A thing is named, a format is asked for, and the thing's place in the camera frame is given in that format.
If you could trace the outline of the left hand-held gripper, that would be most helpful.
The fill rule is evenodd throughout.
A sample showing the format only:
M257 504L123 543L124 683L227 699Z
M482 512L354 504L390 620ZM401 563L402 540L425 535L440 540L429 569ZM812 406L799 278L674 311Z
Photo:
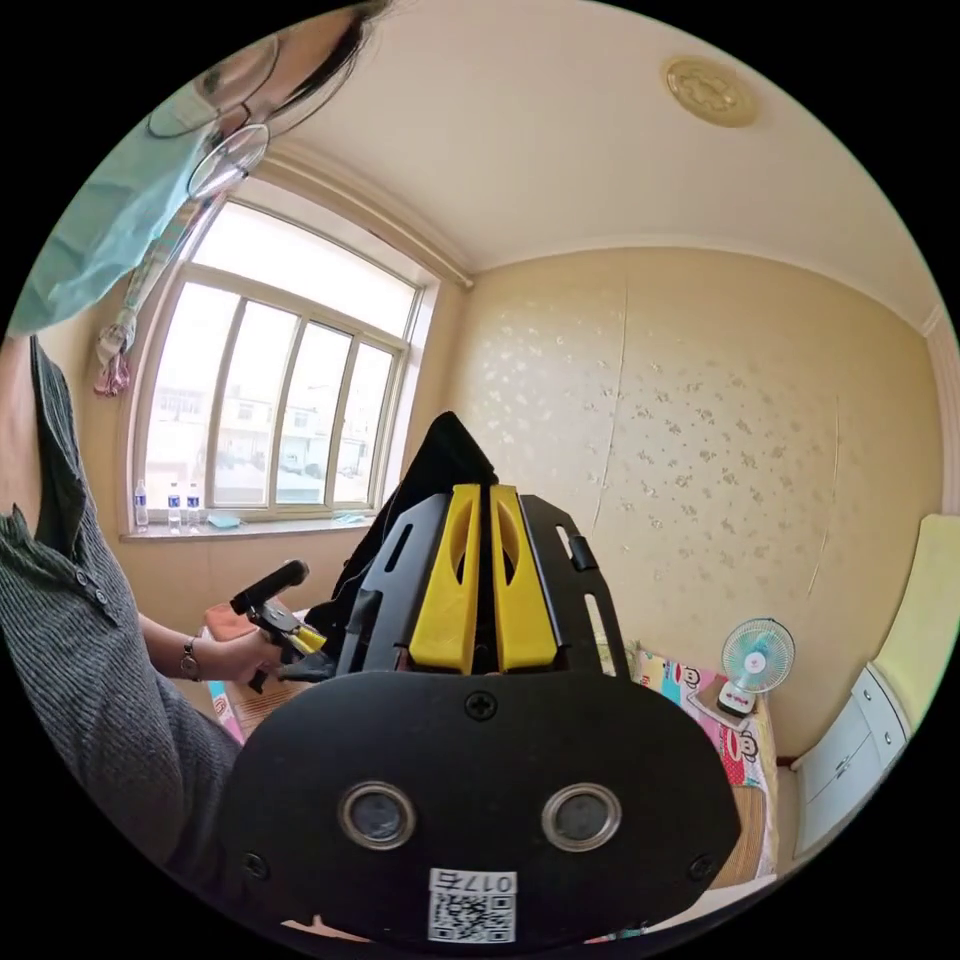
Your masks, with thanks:
M247 620L263 632L269 643L278 649L279 669L299 662L306 656L320 651L326 638L316 633L296 615L278 605L260 605L245 611Z

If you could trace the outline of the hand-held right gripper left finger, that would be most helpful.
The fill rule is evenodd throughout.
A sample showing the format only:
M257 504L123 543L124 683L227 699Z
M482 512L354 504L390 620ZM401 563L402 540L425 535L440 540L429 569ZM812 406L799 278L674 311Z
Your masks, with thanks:
M417 667L472 670L479 573L480 487L456 485L408 647Z

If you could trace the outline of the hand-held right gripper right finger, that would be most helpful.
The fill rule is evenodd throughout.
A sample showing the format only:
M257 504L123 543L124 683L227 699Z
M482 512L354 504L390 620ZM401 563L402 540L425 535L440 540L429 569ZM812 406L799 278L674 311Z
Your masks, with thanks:
M514 487L489 490L492 585L500 670L547 669L557 643Z

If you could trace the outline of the person's left hand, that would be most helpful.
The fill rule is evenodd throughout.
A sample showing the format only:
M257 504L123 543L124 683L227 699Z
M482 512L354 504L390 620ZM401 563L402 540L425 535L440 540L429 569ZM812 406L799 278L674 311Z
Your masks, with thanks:
M265 632L254 628L226 641L200 637L194 643L193 654L201 680L246 684L258 672L274 673L282 650Z

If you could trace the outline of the person's right hand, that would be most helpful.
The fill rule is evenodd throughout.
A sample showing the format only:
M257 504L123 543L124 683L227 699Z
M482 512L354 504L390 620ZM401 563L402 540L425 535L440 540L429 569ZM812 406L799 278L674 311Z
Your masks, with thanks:
M368 938L353 935L343 930L339 930L339 929L328 926L322 921L322 919L319 916L314 917L312 922L309 924L302 924L295 921L285 921L284 926L290 929L303 932L303 933L310 933L312 935L322 936L326 938L338 938L338 939L349 940L349 941L360 942L360 943L370 942Z

